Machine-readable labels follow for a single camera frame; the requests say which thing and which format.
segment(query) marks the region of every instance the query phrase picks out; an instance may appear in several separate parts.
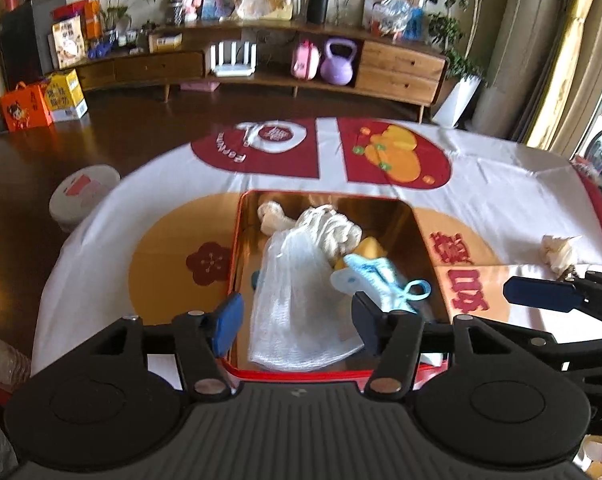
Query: wooden floor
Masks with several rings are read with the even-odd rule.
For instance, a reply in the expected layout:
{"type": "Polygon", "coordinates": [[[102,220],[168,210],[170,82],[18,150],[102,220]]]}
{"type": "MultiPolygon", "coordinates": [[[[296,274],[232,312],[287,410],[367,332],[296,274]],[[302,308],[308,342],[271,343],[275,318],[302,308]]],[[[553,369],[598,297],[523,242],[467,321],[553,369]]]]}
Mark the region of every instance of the wooden floor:
{"type": "Polygon", "coordinates": [[[326,116],[415,120],[417,108],[359,96],[250,86],[213,94],[163,89],[94,92],[89,116],[0,135],[0,338],[30,355],[43,287],[66,238],[48,213],[56,186],[91,164],[122,176],[155,156],[241,121],[326,116]]]}

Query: purple kettlebell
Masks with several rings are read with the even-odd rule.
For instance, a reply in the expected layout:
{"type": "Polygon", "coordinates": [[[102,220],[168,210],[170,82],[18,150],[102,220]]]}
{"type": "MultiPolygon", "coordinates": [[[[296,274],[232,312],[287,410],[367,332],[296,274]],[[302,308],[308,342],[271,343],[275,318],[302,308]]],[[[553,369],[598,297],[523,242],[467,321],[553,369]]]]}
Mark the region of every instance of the purple kettlebell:
{"type": "Polygon", "coordinates": [[[347,85],[354,74],[352,60],[357,55],[357,44],[343,38],[330,38],[325,42],[325,59],[321,65],[321,77],[333,85],[347,85]],[[352,49],[350,57],[335,56],[330,47],[333,44],[348,46],[352,49]]]}

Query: table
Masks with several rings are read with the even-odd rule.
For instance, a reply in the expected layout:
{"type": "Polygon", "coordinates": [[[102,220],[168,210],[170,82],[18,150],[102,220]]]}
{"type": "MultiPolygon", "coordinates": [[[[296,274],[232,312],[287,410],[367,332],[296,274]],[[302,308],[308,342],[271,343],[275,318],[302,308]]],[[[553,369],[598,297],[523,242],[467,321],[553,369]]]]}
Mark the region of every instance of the table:
{"type": "Polygon", "coordinates": [[[579,272],[602,270],[600,219],[568,161],[466,132],[354,118],[259,123],[246,146],[254,124],[146,164],[68,238],[42,295],[34,372],[120,316],[162,323],[214,307],[227,290],[236,206],[251,189],[403,200],[451,315],[548,330],[559,342],[602,337],[602,323],[581,313],[510,306],[501,295],[509,276],[552,278],[539,255],[547,234],[584,235],[579,272]]]}

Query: metal screw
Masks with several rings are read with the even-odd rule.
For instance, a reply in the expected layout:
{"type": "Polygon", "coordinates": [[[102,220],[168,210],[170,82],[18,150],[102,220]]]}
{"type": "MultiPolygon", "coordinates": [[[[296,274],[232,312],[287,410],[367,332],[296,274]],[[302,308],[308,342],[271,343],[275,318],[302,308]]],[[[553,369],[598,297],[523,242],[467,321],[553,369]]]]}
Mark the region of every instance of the metal screw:
{"type": "Polygon", "coordinates": [[[382,377],[372,381],[370,389],[377,394],[396,394],[401,391],[401,383],[392,377],[382,377]]]}
{"type": "Polygon", "coordinates": [[[201,395],[218,395],[225,390],[225,384],[219,379],[201,379],[194,383],[194,390],[201,395]]]}

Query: yellow curtain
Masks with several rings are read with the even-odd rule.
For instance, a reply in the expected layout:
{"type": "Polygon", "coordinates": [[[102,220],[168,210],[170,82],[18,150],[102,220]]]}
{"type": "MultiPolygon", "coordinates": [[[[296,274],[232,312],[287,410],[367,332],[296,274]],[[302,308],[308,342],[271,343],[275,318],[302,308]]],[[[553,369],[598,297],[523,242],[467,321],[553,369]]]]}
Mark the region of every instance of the yellow curtain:
{"type": "Polygon", "coordinates": [[[527,146],[547,150],[552,145],[568,101],[581,50],[584,22],[591,5],[592,0],[573,0],[570,4],[558,54],[535,118],[524,140],[527,146]]]}

